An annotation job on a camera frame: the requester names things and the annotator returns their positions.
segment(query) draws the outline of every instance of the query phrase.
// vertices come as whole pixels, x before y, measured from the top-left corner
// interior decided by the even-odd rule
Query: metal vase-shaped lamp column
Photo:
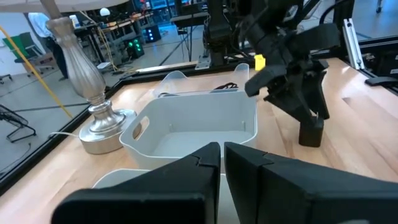
[[[67,63],[68,76],[76,93],[90,103],[89,112],[94,120],[85,124],[79,138],[86,152],[103,154],[122,148],[120,134],[134,120],[133,110],[112,110],[112,102],[105,99],[105,80],[95,65],[84,54],[74,34],[69,17],[61,17],[54,0],[41,0],[51,16],[47,27],[61,46]],[[133,136],[141,131],[138,127]]]

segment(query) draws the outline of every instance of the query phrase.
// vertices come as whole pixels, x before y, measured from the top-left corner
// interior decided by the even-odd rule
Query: black tripod stand
[[[10,141],[11,143],[36,135],[36,130],[27,125],[28,121],[25,118],[19,116],[18,114],[14,113],[13,111],[11,111],[10,109],[6,108],[3,105],[0,105],[0,120],[5,120],[8,123],[12,124],[13,126],[17,127],[17,129],[15,129],[13,132],[7,135],[7,140]],[[29,128],[30,130],[33,131],[33,133],[23,136],[21,138],[11,139],[12,136],[22,128]]]

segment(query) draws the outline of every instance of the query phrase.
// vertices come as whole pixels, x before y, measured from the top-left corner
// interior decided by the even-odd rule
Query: silver lamp base
[[[137,113],[134,110],[116,110],[116,114],[124,116],[124,120],[104,131],[92,131],[90,129],[92,122],[85,124],[79,132],[80,141],[86,152],[90,154],[104,154],[122,148],[119,141],[121,133],[131,124],[136,118]],[[137,137],[141,132],[141,125],[139,125],[133,132],[133,137]]]

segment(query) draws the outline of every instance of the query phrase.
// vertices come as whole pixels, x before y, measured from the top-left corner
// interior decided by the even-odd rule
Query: metal frame
[[[354,1],[351,1],[349,6],[344,5],[344,7],[339,7],[334,12],[333,22],[336,23],[339,29],[343,28],[343,21],[346,18],[352,17],[352,10],[354,6]],[[337,49],[333,50],[323,50],[315,54],[312,54],[314,58],[332,58],[338,57],[346,61],[347,51],[344,43],[344,37],[341,35],[342,45]],[[386,37],[381,39],[365,40],[359,43],[361,51],[363,54],[391,48],[391,46],[398,46],[398,36],[396,37]],[[106,97],[110,98],[117,91],[119,91],[124,85],[131,85],[135,83],[152,82],[156,80],[163,79],[168,73],[174,70],[180,70],[186,76],[192,77],[197,75],[204,75],[207,73],[218,73],[233,71],[237,62],[230,63],[228,65],[222,65],[219,67],[213,67],[203,70],[195,70],[195,64],[184,65],[179,67],[154,69],[148,72],[139,72],[131,77],[121,78],[120,81],[111,88],[110,91],[106,93]],[[360,70],[363,74],[374,77],[372,73],[365,70]],[[390,91],[398,93],[398,88],[390,88]],[[75,116],[70,122],[68,122],[60,131],[62,132],[73,132],[79,127],[88,117],[90,113],[88,112],[88,107],[84,109],[80,114]],[[33,153],[29,154],[26,158],[22,159],[16,166],[14,166],[3,178],[0,179],[0,195],[11,188],[19,179],[21,179],[28,171],[31,170],[37,163],[39,163],[48,153],[55,149],[64,139],[65,135],[56,135],[45,141],[37,149],[33,150]]]

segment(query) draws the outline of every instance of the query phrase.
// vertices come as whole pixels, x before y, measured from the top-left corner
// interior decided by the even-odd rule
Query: yellow tag
[[[255,61],[254,69],[256,69],[256,71],[260,71],[266,66],[266,59],[261,54],[255,55],[254,61]]]

